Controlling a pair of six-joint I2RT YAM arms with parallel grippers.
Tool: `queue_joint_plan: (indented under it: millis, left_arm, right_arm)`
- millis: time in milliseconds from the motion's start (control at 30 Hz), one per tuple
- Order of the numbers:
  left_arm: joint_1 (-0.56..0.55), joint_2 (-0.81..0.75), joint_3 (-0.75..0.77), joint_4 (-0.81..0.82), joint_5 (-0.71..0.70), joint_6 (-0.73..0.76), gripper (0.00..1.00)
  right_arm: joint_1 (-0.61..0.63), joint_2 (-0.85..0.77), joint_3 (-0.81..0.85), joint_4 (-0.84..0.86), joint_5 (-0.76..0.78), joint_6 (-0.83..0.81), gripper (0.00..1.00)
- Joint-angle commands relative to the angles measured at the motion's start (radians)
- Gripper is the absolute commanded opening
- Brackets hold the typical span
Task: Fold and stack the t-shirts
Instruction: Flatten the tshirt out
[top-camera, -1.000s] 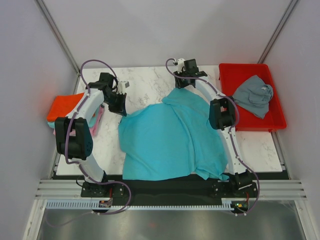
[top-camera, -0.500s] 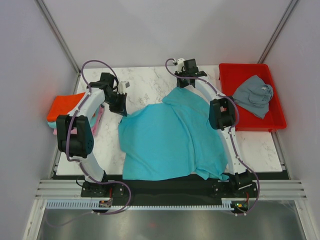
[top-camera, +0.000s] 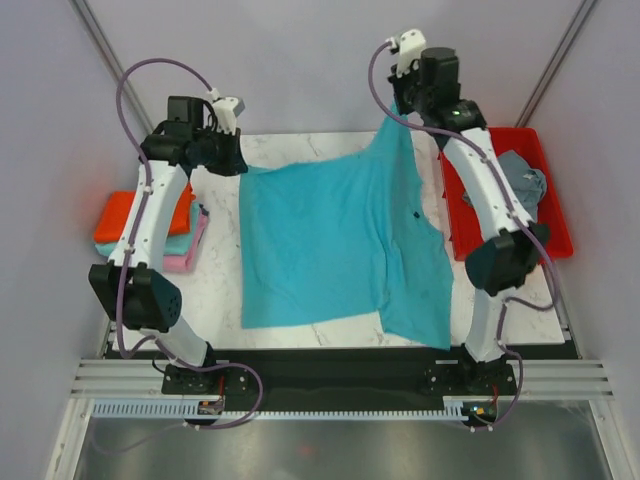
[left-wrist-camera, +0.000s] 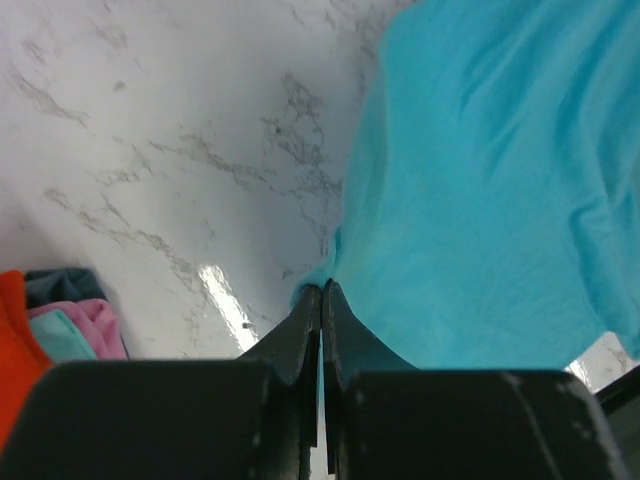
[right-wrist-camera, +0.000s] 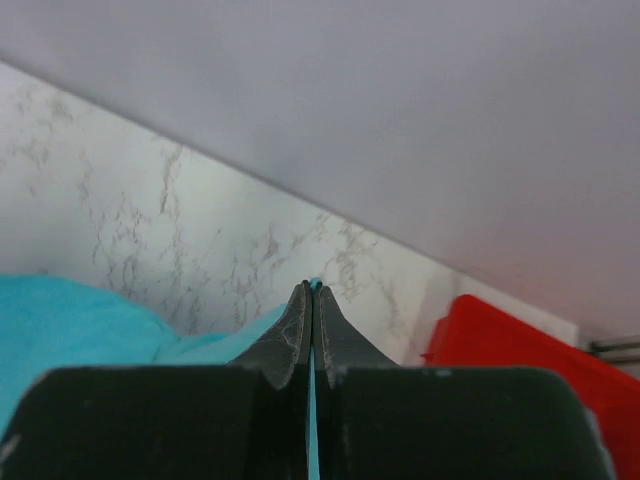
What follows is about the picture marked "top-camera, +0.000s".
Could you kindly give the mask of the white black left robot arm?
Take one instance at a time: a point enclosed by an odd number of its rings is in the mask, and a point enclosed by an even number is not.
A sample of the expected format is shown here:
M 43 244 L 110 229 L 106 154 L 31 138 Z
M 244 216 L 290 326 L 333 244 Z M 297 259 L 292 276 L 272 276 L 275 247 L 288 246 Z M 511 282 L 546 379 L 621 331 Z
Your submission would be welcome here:
M 241 99 L 171 96 L 167 118 L 138 143 L 138 184 L 120 239 L 108 260 L 91 266 L 88 279 L 116 325 L 121 356 L 155 343 L 185 382 L 208 393 L 219 382 L 210 344 L 182 315 L 180 289 L 163 274 L 164 252 L 177 203 L 192 172 L 233 177 L 247 172 L 240 146 Z

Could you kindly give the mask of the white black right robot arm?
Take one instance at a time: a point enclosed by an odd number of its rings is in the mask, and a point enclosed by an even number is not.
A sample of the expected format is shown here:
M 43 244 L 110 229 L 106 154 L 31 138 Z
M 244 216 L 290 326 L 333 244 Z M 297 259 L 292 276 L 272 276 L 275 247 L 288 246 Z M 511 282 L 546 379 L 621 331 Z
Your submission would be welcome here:
M 451 48 L 426 46 L 407 37 L 392 41 L 397 62 L 388 80 L 400 115 L 417 114 L 463 183 L 478 220 L 482 243 L 467 255 L 465 270 L 475 288 L 472 323 L 464 342 L 472 358 L 458 368 L 467 392 L 494 381 L 489 363 L 506 353 L 502 329 L 506 306 L 540 260 L 549 256 L 547 226 L 536 223 L 518 200 L 495 153 L 476 102 L 461 95 L 459 59 Z

